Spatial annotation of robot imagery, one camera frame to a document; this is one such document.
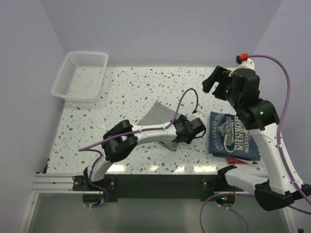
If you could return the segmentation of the grey tank top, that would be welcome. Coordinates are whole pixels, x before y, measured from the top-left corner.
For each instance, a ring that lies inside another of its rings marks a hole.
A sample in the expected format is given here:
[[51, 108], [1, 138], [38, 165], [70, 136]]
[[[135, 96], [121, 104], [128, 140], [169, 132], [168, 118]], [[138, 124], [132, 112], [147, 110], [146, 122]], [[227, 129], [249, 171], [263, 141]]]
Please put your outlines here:
[[[169, 121], [173, 119], [175, 111], [161, 104], [159, 101], [155, 101], [151, 109], [147, 114], [136, 124], [139, 126], [153, 126], [158, 124], [169, 124]], [[172, 140], [167, 140], [157, 137], [157, 142], [171, 151], [176, 151], [179, 144]]]

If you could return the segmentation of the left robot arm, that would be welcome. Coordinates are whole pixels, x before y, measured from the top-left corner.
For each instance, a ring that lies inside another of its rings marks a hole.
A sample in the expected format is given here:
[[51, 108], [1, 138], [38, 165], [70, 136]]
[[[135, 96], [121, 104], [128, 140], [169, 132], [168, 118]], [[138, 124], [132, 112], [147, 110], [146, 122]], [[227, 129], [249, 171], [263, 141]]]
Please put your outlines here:
[[95, 145], [79, 149], [99, 154], [92, 165], [84, 170], [84, 186], [89, 190], [100, 187], [106, 172], [116, 163], [126, 159], [138, 145], [152, 142], [173, 142], [190, 144], [192, 140], [206, 133], [206, 126], [200, 117], [191, 119], [180, 115], [178, 119], [158, 125], [133, 125], [123, 120], [109, 130], [103, 140]]

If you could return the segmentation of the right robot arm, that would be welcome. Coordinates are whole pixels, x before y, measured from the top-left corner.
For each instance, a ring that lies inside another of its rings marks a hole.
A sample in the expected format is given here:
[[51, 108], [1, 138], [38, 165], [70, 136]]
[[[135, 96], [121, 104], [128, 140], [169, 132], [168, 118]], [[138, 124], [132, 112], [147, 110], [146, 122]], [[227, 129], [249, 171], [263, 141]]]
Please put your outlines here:
[[223, 191], [232, 186], [240, 188], [254, 195], [262, 209], [272, 211], [310, 196], [311, 186], [300, 179], [282, 138], [277, 135], [280, 120], [274, 105], [259, 97], [259, 81], [251, 68], [230, 71], [217, 66], [202, 85], [203, 91], [208, 93], [214, 83], [218, 83], [212, 94], [234, 108], [253, 137], [268, 173], [267, 178], [262, 178], [236, 166], [227, 166], [218, 171], [218, 188]]

